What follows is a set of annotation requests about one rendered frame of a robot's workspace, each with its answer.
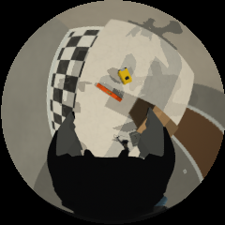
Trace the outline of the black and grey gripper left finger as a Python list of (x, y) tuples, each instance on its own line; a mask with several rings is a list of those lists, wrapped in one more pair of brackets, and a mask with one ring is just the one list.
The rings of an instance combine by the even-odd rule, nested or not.
[(83, 148), (74, 131), (74, 120), (75, 113), (73, 111), (68, 114), (59, 129), (55, 131), (49, 146), (47, 163), (54, 188), (56, 188), (56, 172), (62, 162), (71, 157), (82, 156), (81, 150), (83, 150)]

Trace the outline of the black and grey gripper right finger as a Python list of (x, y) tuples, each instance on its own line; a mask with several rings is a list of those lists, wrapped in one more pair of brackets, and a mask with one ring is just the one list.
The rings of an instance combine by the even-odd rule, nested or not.
[(173, 142), (151, 108), (147, 109), (146, 116), (146, 129), (137, 144), (140, 151), (138, 158), (144, 158), (156, 167), (161, 180), (159, 194), (164, 194), (175, 164)]

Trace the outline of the orange spirit level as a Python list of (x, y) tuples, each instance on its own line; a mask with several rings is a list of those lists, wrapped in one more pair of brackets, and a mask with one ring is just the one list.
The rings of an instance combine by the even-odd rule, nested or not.
[(102, 91), (104, 91), (105, 93), (107, 93), (108, 95), (110, 95), (111, 97), (115, 98), (116, 100), (118, 100), (118, 101), (121, 101), (122, 100), (119, 96), (117, 96), (115, 93), (111, 92), (109, 89), (105, 88), (100, 83), (97, 84), (97, 87), (99, 89), (101, 89)]

